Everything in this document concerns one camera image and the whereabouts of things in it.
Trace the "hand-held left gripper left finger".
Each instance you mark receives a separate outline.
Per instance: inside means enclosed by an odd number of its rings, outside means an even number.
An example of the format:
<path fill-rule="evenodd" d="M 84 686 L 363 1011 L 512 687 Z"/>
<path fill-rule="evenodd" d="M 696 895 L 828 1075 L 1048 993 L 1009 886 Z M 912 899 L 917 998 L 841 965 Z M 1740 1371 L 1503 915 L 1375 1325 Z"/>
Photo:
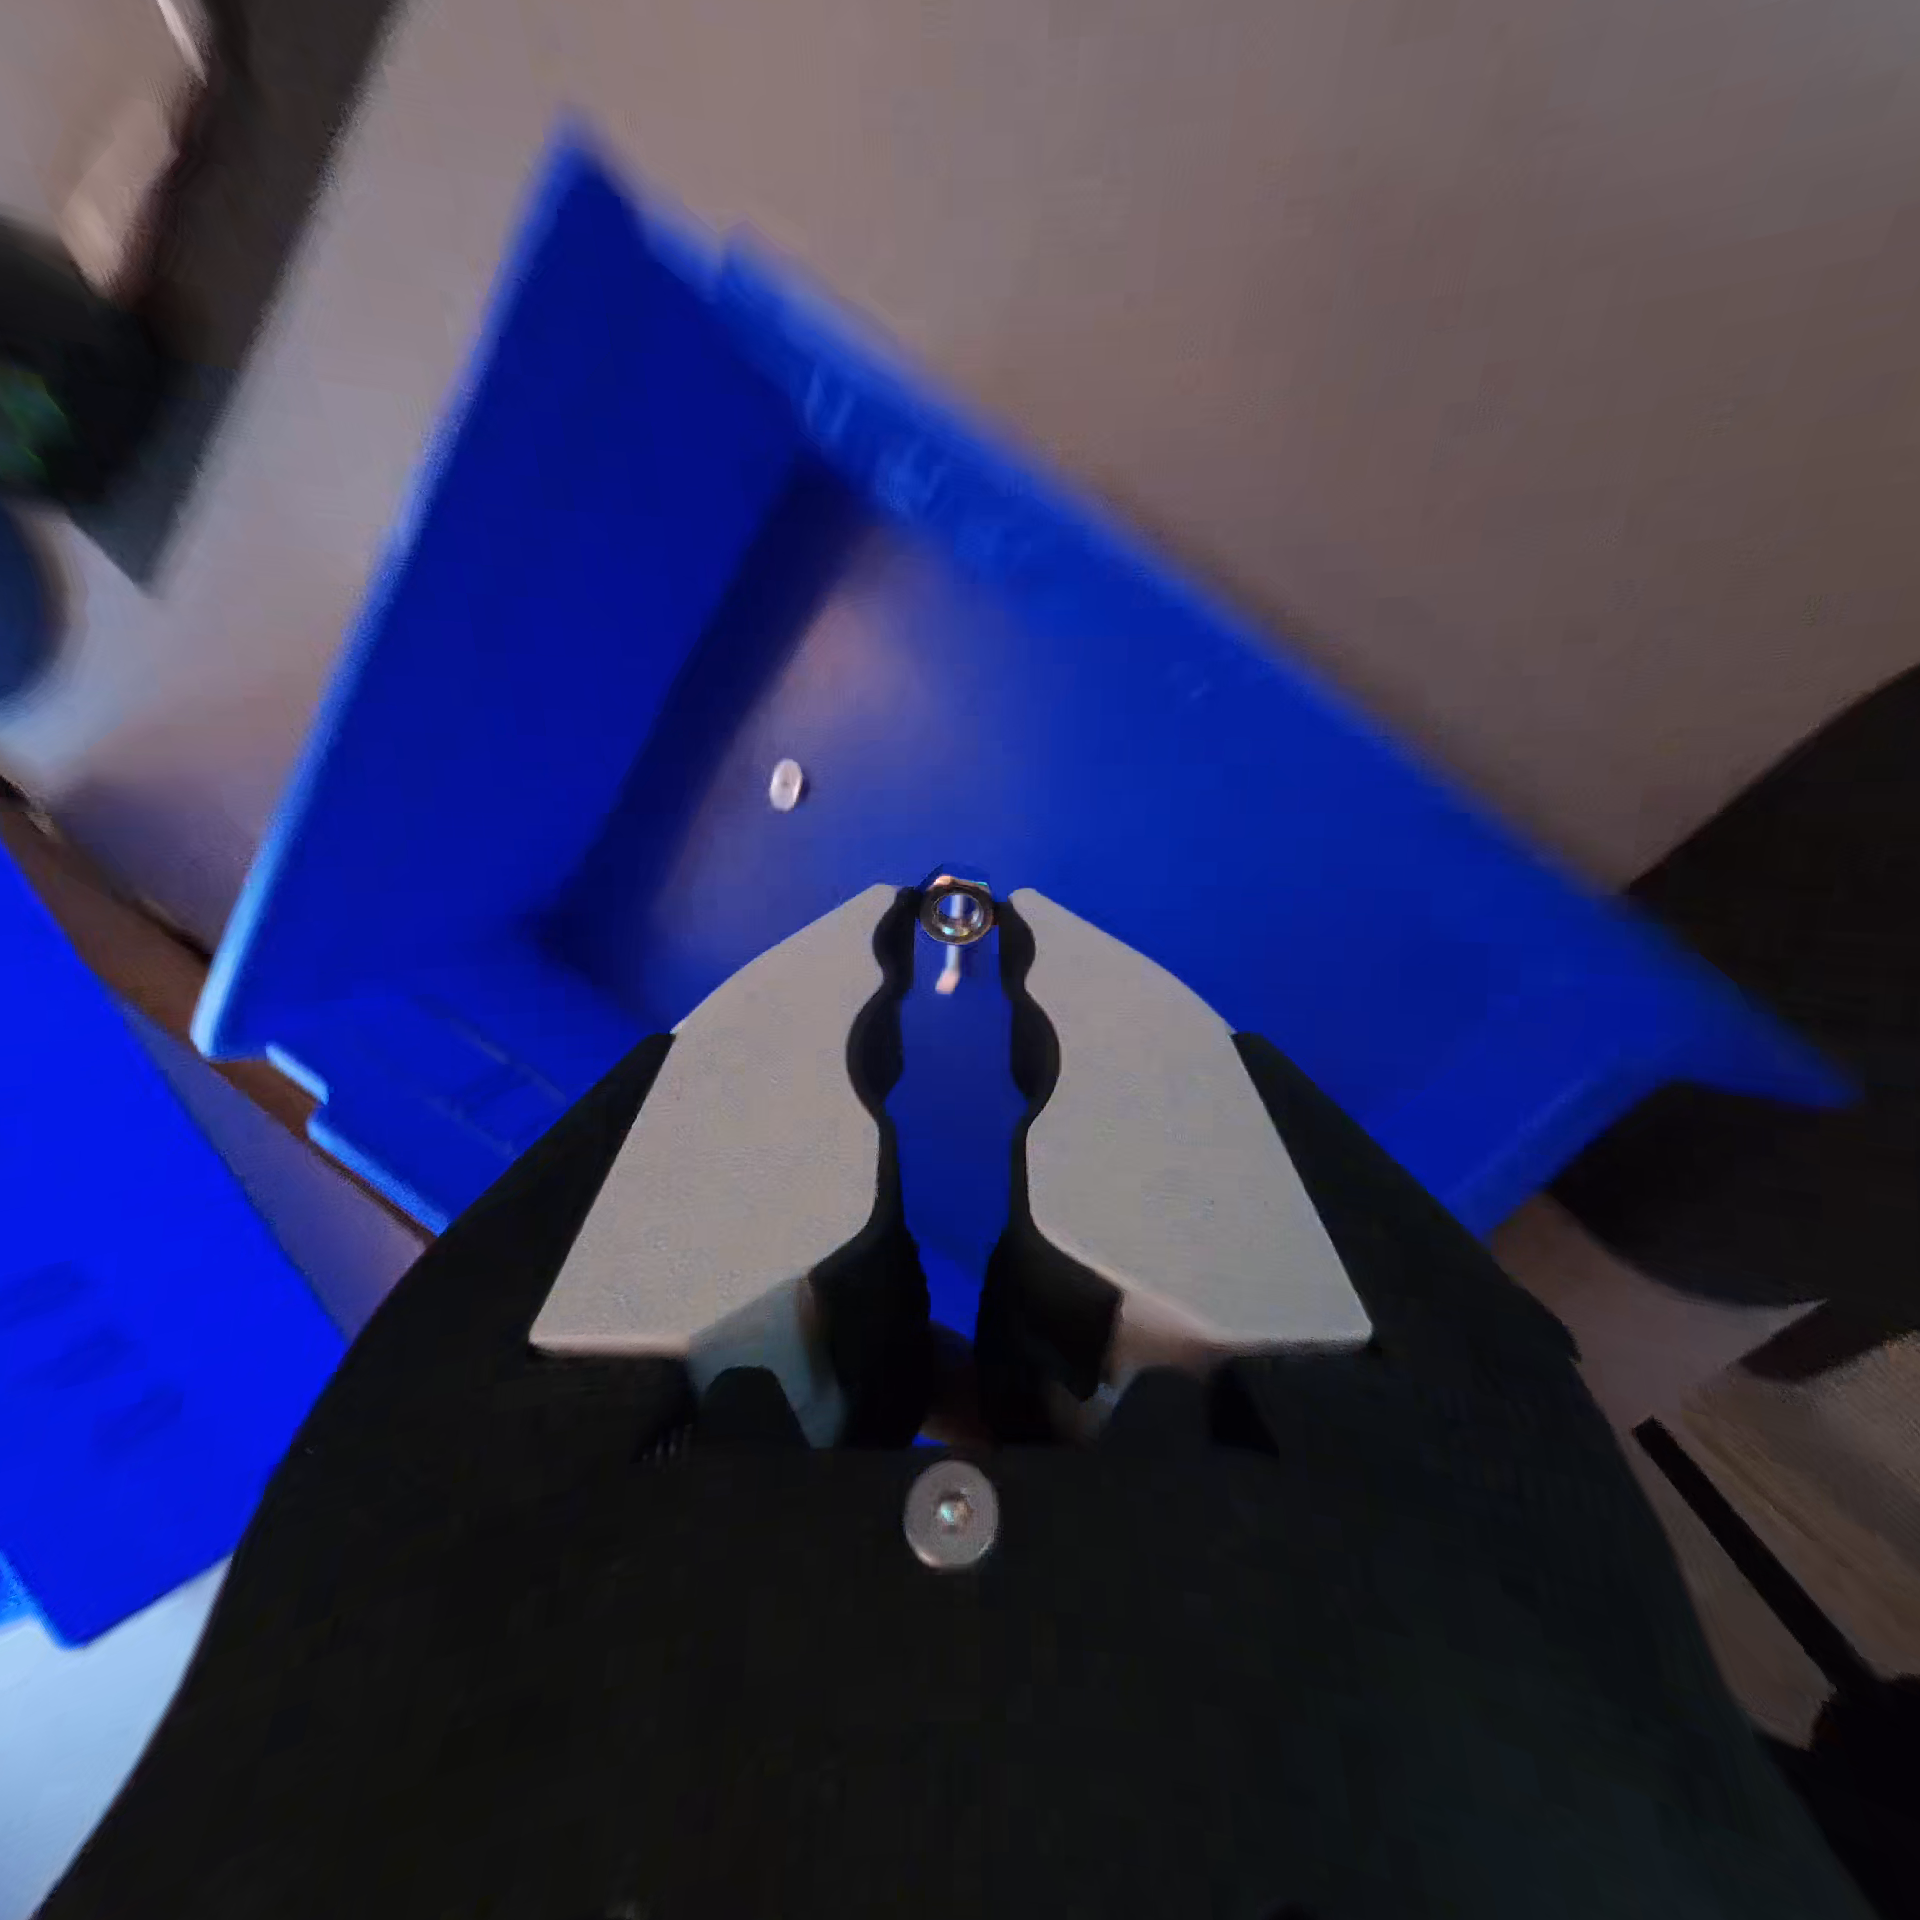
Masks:
<path fill-rule="evenodd" d="M 771 1371 L 816 1446 L 920 1429 L 920 1255 L 905 1228 L 897 1005 L 918 895 L 876 882 L 734 971 L 673 1029 L 529 1339 Z"/>

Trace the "blue tape roll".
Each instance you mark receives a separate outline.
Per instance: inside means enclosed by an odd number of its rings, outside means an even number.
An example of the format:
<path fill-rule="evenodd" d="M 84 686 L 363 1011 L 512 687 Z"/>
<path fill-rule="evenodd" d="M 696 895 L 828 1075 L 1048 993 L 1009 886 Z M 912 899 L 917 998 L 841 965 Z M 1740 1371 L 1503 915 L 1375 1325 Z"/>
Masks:
<path fill-rule="evenodd" d="M 40 531 L 3 503 L 3 706 L 30 700 L 63 644 L 63 585 Z"/>

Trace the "blue plastic bin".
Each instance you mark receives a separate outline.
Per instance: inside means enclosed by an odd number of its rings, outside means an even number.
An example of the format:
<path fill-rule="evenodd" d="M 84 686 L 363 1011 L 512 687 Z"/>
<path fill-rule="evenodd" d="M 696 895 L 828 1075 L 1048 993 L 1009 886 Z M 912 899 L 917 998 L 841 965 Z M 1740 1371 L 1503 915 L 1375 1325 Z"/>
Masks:
<path fill-rule="evenodd" d="M 197 1043 L 438 1231 L 757 954 L 940 870 L 1159 959 L 1477 1231 L 1715 1023 L 1270 627 L 565 139 Z"/>
<path fill-rule="evenodd" d="M 13 860 L 3 1555 L 78 1649 L 238 1548 L 345 1339 Z"/>

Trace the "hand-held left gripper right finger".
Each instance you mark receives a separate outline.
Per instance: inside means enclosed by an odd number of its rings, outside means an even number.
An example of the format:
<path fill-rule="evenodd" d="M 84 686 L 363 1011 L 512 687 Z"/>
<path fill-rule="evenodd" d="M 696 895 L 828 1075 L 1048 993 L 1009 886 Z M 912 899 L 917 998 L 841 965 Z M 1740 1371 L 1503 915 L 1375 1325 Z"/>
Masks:
<path fill-rule="evenodd" d="M 996 1433 L 1085 1433 L 1159 1369 L 1361 1354 L 1374 1316 L 1228 1017 L 1029 886 L 999 959 L 1023 1110 L 975 1313 Z"/>

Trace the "black battery charger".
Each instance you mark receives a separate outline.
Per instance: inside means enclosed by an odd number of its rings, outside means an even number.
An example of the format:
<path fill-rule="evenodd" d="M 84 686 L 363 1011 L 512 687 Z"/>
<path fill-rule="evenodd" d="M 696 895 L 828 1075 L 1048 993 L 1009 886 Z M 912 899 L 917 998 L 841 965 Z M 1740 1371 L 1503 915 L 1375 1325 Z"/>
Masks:
<path fill-rule="evenodd" d="M 63 510 L 104 495 L 169 390 L 140 316 L 44 234 L 3 222 L 3 484 Z"/>

